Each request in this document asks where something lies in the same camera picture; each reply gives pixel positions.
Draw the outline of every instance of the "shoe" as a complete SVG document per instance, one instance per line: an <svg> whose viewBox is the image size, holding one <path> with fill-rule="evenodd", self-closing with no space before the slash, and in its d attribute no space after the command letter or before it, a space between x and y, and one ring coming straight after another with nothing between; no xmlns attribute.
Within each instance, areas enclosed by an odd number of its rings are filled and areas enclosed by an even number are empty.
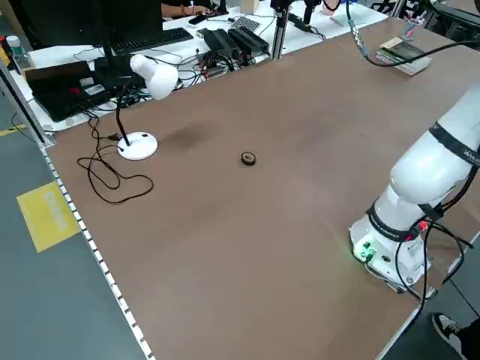
<svg viewBox="0 0 480 360"><path fill-rule="evenodd" d="M460 331L460 326L442 313L434 313L432 315L432 323L438 335L445 341L453 350L457 352L462 360L468 360L462 355L462 343L457 336Z"/></svg>

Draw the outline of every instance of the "bottle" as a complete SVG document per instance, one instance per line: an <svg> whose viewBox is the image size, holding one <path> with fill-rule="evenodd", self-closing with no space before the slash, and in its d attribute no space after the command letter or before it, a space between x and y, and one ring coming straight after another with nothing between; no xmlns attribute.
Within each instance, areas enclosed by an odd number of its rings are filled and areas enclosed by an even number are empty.
<svg viewBox="0 0 480 360"><path fill-rule="evenodd" d="M166 98L179 81L179 71L167 64L155 64L145 56L137 54L130 60L134 73L145 79L145 85L155 100Z"/></svg>
<svg viewBox="0 0 480 360"><path fill-rule="evenodd" d="M8 46L12 49L13 52L13 62L17 67L17 72L21 74L21 70L30 68L29 56L25 52L20 43L18 36L7 36Z"/></svg>

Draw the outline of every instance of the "computer monitor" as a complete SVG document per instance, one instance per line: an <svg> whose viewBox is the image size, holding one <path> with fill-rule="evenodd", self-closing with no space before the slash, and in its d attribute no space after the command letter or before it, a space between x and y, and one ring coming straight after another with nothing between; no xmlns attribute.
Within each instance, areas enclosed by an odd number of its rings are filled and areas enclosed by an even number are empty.
<svg viewBox="0 0 480 360"><path fill-rule="evenodd" d="M160 39L161 3L155 0L10 0L34 50L102 44L95 6L109 41Z"/></svg>

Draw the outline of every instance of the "person's hand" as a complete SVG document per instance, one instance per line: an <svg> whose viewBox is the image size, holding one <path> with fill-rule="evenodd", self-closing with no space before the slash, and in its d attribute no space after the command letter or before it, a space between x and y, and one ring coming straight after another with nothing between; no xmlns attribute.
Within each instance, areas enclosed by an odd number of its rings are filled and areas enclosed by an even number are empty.
<svg viewBox="0 0 480 360"><path fill-rule="evenodd" d="M197 14L212 15L213 11L211 11L210 9L208 9L205 6L194 6L193 7L193 13L195 15L197 15Z"/></svg>

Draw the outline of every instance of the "tape roll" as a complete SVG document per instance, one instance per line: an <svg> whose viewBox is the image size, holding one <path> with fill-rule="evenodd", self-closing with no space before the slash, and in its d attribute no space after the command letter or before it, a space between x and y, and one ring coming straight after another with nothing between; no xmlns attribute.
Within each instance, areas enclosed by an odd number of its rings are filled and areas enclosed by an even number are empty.
<svg viewBox="0 0 480 360"><path fill-rule="evenodd" d="M241 153L240 160L243 164L251 167L257 162L257 156L253 152L246 151Z"/></svg>

